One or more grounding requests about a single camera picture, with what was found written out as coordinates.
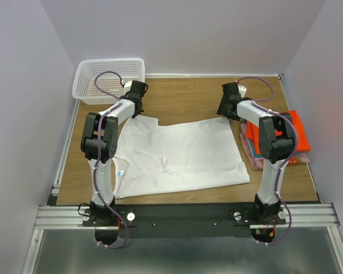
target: laundry basket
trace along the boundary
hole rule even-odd
[[[100,92],[94,85],[94,79],[104,71],[117,72],[125,82],[145,81],[145,63],[140,58],[96,59],[82,61],[76,70],[73,97],[86,104],[113,104],[116,99]],[[97,80],[98,86],[116,96],[122,96],[123,87],[114,74],[105,74]]]

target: stack of folded clothes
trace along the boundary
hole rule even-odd
[[[310,160],[306,152],[310,151],[311,147],[306,139],[304,126],[302,125],[301,119],[298,116],[296,110],[289,111],[292,117],[293,125],[297,131],[298,135],[298,147],[297,153],[294,157],[290,159],[289,164],[306,164]],[[248,156],[250,164],[254,170],[263,169],[263,157],[260,155],[259,151],[259,128],[249,121],[244,121],[240,125],[241,133],[240,138],[242,142],[242,147],[245,154]],[[276,136],[280,136],[281,132],[276,132]]]

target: orange cloth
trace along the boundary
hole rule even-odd
[[[297,151],[298,152],[304,152],[304,151],[310,151],[311,146],[306,138],[304,125],[301,122],[300,117],[298,116],[296,110],[288,111],[288,113],[292,117],[293,125],[295,126],[295,129],[297,131],[298,135],[298,146]],[[276,136],[282,135],[282,132],[276,132]],[[249,121],[246,124],[246,134],[245,136],[251,140],[253,140],[254,148],[256,149],[256,152],[260,154],[259,150],[259,128]]]

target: white wall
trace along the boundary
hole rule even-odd
[[[327,0],[284,75],[284,88],[312,145],[318,193],[334,203],[343,238],[343,1]]]
[[[37,0],[0,0],[0,273],[21,273],[73,109],[74,66]]]
[[[146,73],[283,73],[325,0],[41,0],[71,60]]]

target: wooden table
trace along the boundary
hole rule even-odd
[[[143,99],[144,116],[159,119],[160,126],[195,122],[218,117],[216,114],[222,97],[221,85],[235,81],[235,78],[181,78],[147,79],[149,90]],[[267,78],[275,89],[270,102],[261,103],[264,107],[279,112],[288,107],[277,78]],[[255,79],[242,82],[248,87],[246,96],[253,99],[267,98],[269,88]],[[57,205],[79,205],[91,199],[90,167],[80,150],[80,141],[88,112],[99,112],[107,105],[88,106],[80,103],[74,126],[69,153],[63,172]],[[236,186],[210,188],[170,194],[156,194],[118,199],[116,203],[208,203],[208,202],[252,202],[261,183],[261,170],[252,170],[242,149],[239,137],[239,123],[230,121],[242,160],[250,175],[250,183]],[[287,201],[316,201],[316,190],[307,165],[289,166],[285,171],[281,195]]]

